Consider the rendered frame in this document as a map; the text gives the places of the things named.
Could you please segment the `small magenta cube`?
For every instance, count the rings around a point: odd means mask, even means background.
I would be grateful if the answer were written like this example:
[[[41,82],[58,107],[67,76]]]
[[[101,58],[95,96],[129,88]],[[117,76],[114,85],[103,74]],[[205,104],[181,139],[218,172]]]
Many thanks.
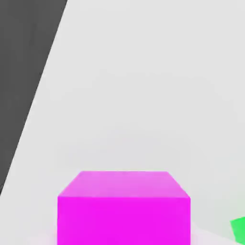
[[[58,195],[57,245],[190,245],[191,199],[165,171],[82,171]]]

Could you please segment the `small green cube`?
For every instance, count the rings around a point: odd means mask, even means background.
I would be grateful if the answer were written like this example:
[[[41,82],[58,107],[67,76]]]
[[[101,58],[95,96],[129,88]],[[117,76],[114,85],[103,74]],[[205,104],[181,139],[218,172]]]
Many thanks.
[[[245,217],[230,221],[235,241],[245,245]]]

